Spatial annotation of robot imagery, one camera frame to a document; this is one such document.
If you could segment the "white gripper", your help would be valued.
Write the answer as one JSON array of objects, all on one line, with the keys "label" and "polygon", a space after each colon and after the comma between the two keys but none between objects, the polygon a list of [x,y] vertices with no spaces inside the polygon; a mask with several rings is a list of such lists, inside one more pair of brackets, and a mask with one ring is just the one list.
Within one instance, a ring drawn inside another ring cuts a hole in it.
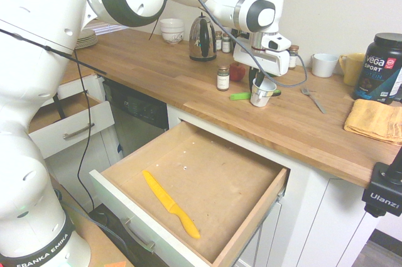
[{"label": "white gripper", "polygon": [[[262,69],[268,74],[282,76],[287,73],[290,63],[290,54],[287,50],[282,52],[273,52],[270,50],[258,51],[252,49],[248,44],[245,44],[245,47],[254,55]],[[257,86],[260,86],[263,83],[263,80],[266,77],[265,74],[261,71],[257,73],[258,65],[245,49],[236,45],[233,57],[235,61],[250,66],[248,74],[250,87],[253,86],[253,80],[255,77]]]}]

